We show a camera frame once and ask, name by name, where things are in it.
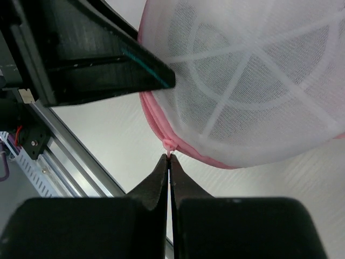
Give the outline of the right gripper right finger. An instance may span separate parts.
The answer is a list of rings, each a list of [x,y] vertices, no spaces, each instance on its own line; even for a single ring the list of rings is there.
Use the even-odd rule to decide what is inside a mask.
[[[344,258],[344,155],[219,169],[171,157],[184,258]]]

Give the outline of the pink trimmed mesh laundry bag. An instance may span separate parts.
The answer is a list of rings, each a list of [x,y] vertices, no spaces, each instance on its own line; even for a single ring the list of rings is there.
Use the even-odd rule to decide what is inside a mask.
[[[168,152],[233,169],[344,137],[344,1],[147,1],[138,36],[175,72],[140,94]]]

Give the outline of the aluminium mounting rail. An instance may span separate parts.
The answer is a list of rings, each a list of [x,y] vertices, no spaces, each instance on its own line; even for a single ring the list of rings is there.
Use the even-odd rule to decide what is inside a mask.
[[[137,103],[103,101],[33,110],[51,131],[43,154],[73,196],[123,196],[156,166],[163,148]]]

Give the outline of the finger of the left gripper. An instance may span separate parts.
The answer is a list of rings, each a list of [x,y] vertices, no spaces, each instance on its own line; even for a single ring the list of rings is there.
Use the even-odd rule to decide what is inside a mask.
[[[1,90],[54,107],[173,88],[137,37],[105,1],[1,1]]]

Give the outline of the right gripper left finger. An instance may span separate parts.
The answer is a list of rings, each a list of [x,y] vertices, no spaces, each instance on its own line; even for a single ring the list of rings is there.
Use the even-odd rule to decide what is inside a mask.
[[[164,258],[168,158],[122,197],[34,198],[10,217],[1,258]]]

